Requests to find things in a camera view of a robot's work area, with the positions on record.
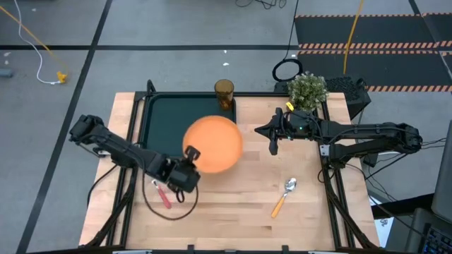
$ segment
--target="wooden tabletop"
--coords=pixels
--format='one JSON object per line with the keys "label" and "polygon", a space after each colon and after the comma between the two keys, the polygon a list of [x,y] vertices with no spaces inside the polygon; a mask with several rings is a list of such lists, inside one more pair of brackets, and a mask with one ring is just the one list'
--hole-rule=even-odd
{"label": "wooden tabletop", "polygon": [[[288,245],[290,250],[334,249],[325,187],[317,180],[321,169],[317,143],[281,140],[278,155],[272,156],[268,151],[268,139],[255,133],[254,129],[267,124],[276,107],[284,109],[287,98],[235,99],[237,125],[244,138],[242,158],[221,174],[201,174],[198,205],[188,217],[175,222],[159,218],[145,206],[140,171],[127,248],[186,249],[187,245],[194,244],[198,250],[281,250],[281,245]],[[132,92],[117,93],[108,128],[122,137],[127,134],[132,104]],[[332,121],[350,123],[343,94],[330,94],[328,110]],[[136,141],[138,127],[134,134],[133,141]],[[342,140],[341,143],[349,145],[353,142]],[[358,159],[352,159],[350,163],[361,167]],[[96,178],[112,165],[109,158],[101,159]],[[370,241],[378,245],[362,173],[352,167],[343,169],[342,173],[350,215]],[[101,181],[93,191],[80,244],[87,243],[110,215],[118,177],[119,170]],[[287,196],[278,217],[272,219],[270,214],[284,193],[284,183],[291,177],[297,179],[297,187]],[[181,205],[167,190],[168,197],[174,201],[173,208],[167,210],[150,177],[145,177],[145,192],[153,208],[171,217],[184,214],[194,201],[193,192],[186,194],[186,202]],[[346,246],[339,214],[338,223],[342,245]],[[117,228],[121,228],[122,218],[118,224]],[[119,233],[116,236],[114,242],[118,243]]]}

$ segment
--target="yellow object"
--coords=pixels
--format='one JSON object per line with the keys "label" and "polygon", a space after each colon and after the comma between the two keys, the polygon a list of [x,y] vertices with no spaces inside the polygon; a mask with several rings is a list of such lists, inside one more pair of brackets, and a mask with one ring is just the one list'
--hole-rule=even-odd
{"label": "yellow object", "polygon": [[347,45],[345,45],[345,57],[344,57],[344,75],[347,71],[347,57],[348,57],[348,49],[350,47],[350,43],[352,41],[353,33],[355,32],[356,23],[358,23],[359,14],[362,10],[362,5],[364,3],[364,0],[361,0],[361,3],[359,3],[359,9],[355,16],[355,21],[353,22],[352,30],[350,31],[350,35],[348,36],[348,42]]}
{"label": "yellow object", "polygon": [[292,106],[292,103],[290,103],[290,102],[287,102],[286,106],[290,109],[290,111],[294,111],[295,110],[295,108]]}
{"label": "yellow object", "polygon": [[285,200],[285,195],[281,197],[280,202],[278,202],[275,209],[273,209],[273,212],[271,213],[272,218],[276,218],[276,216],[278,216],[278,213],[280,212],[280,209],[284,204],[284,200]]}
{"label": "yellow object", "polygon": [[[17,24],[19,24],[37,43],[39,43],[41,46],[43,46],[47,52],[49,52],[49,55],[51,57],[53,57],[57,62],[59,62],[63,68],[65,69],[66,73],[69,72],[69,68],[68,66],[62,61],[60,60],[55,54],[54,52],[52,52],[52,50],[49,49],[49,47],[47,47],[44,43],[42,43],[31,31],[29,31],[28,28],[26,28],[22,23],[20,23],[20,21],[13,16],[13,14],[9,13],[5,8],[3,8],[3,6],[0,6],[0,10],[2,10],[4,13],[6,13],[6,15],[8,15],[10,18],[12,18]],[[62,72],[59,71],[58,75],[58,79],[61,83],[65,83],[66,82],[66,77],[67,74],[63,74]]]}

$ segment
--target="green tray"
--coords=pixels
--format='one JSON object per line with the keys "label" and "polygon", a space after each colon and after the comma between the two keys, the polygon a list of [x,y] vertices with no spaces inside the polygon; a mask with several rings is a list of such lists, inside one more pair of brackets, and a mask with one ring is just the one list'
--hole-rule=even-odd
{"label": "green tray", "polygon": [[143,146],[146,149],[181,157],[182,140],[189,126],[203,116],[224,116],[236,123],[235,100],[232,109],[220,108],[215,93],[160,93],[145,106]]}

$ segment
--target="potted plant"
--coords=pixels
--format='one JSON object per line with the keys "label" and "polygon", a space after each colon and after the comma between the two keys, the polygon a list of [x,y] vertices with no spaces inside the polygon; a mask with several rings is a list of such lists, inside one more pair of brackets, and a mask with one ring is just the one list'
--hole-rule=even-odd
{"label": "potted plant", "polygon": [[295,77],[287,84],[290,103],[296,110],[312,112],[326,101],[325,78],[306,72]]}

